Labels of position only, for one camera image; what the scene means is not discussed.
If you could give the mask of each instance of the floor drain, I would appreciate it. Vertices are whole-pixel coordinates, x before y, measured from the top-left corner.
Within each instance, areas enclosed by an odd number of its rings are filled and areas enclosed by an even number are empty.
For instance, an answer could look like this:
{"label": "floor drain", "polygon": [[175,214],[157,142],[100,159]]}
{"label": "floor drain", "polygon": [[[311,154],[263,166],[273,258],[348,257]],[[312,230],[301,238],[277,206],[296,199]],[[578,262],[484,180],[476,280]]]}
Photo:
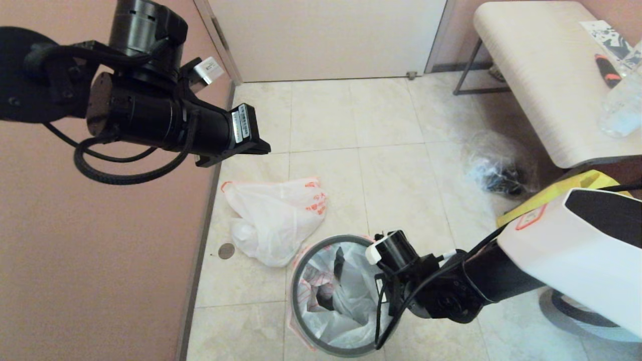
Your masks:
{"label": "floor drain", "polygon": [[231,243],[226,243],[218,249],[218,256],[227,260],[228,258],[234,255],[234,245]]}

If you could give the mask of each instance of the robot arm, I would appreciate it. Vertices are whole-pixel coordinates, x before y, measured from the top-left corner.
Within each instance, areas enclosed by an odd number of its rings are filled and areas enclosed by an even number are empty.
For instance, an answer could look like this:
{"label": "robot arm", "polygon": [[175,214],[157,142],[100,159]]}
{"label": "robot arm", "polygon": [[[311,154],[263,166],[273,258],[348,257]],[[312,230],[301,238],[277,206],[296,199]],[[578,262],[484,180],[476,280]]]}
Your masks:
{"label": "robot arm", "polygon": [[[197,166],[212,166],[235,154],[267,154],[254,108],[230,112],[199,100],[193,89],[211,82],[213,60],[196,58],[180,67],[187,23],[150,0],[119,0],[109,45],[88,41],[60,46],[31,30],[0,27],[0,119],[43,123],[76,147],[74,162],[86,176],[108,184],[136,184],[176,168],[188,154]],[[102,73],[99,65],[113,73]],[[87,118],[94,138],[80,144],[61,134],[53,121]],[[151,148],[130,158],[113,158],[88,148],[126,141]],[[84,154],[130,162],[162,148],[179,152],[158,170],[141,175],[111,175],[92,168]]]}
{"label": "robot arm", "polygon": [[420,258],[402,231],[376,239],[367,257],[386,274],[381,302],[393,317],[377,348],[405,308],[468,323],[484,306],[544,285],[642,337],[640,200],[572,189],[446,257]]}

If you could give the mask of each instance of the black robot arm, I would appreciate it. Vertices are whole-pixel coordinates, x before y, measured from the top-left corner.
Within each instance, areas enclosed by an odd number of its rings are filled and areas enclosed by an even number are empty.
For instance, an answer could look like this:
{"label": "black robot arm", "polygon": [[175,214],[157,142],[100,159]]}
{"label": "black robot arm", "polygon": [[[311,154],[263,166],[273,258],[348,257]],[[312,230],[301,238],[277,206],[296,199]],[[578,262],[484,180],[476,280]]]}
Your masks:
{"label": "black robot arm", "polygon": [[[267,154],[254,108],[226,111],[193,92],[205,62],[180,67],[187,24],[165,6],[149,0],[119,0],[109,45],[87,41],[60,46],[34,31],[0,27],[0,119],[43,123],[76,147],[74,163],[86,176],[107,184],[137,184],[176,168],[188,154],[196,165],[212,166],[235,154]],[[94,77],[100,65],[113,69]],[[51,122],[87,118],[94,138],[76,143]],[[125,141],[150,148],[128,158],[89,150],[92,145]],[[111,175],[93,169],[89,154],[112,162],[132,162],[156,148],[178,152],[174,161],[140,175]]]}

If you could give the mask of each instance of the sticker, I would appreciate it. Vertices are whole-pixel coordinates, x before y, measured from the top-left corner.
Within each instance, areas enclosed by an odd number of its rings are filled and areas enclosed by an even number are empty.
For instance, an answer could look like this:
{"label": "sticker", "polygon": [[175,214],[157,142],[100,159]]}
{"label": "sticker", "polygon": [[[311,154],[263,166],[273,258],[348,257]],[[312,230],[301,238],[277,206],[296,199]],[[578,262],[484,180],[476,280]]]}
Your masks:
{"label": "sticker", "polygon": [[239,116],[239,112],[232,113],[232,127],[234,128],[234,139],[238,144],[243,141],[243,136],[241,135],[241,117]]}
{"label": "sticker", "polygon": [[546,210],[546,206],[548,206],[548,203],[523,215],[519,219],[519,222],[517,223],[517,226],[515,226],[515,229],[520,231],[537,222],[540,218],[542,218],[544,210]]}
{"label": "sticker", "polygon": [[250,120],[247,117],[247,105],[241,104],[239,107],[239,113],[241,114],[241,130],[243,132],[243,138],[250,136]]}

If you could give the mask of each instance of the baseboard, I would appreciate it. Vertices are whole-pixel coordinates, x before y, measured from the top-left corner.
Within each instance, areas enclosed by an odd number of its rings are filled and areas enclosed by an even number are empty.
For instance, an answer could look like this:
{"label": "baseboard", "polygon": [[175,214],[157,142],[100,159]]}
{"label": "baseboard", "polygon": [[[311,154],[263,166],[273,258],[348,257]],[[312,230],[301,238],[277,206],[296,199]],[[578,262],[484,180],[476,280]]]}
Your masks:
{"label": "baseboard", "polygon": [[230,91],[227,95],[227,104],[225,104],[225,110],[230,110],[234,105],[234,93],[236,92],[236,85],[233,81],[230,81]]}
{"label": "baseboard", "polygon": [[[230,81],[230,91],[227,96],[225,110],[230,110],[234,104],[234,92],[236,85]],[[212,221],[212,212],[214,209],[214,200],[216,199],[216,191],[218,189],[218,178],[221,174],[221,164],[216,164],[212,173],[212,186],[210,188],[209,199],[207,201],[207,209],[205,210],[202,233],[200,243],[195,252],[195,264],[192,268],[191,279],[192,283],[187,291],[187,304],[183,312],[183,329],[179,335],[178,349],[176,353],[177,361],[185,361],[187,359],[187,347],[189,345],[189,336],[191,334],[192,320],[194,318],[194,307],[196,306],[196,293],[198,292],[198,282],[200,281],[200,273],[203,268],[203,260],[205,258],[205,246],[207,245],[207,235],[209,234],[209,226]]]}
{"label": "baseboard", "polygon": [[[479,62],[471,65],[471,70],[487,70],[492,66],[492,62]],[[463,71],[466,69],[466,63],[435,64],[431,73],[444,73],[446,71]]]}

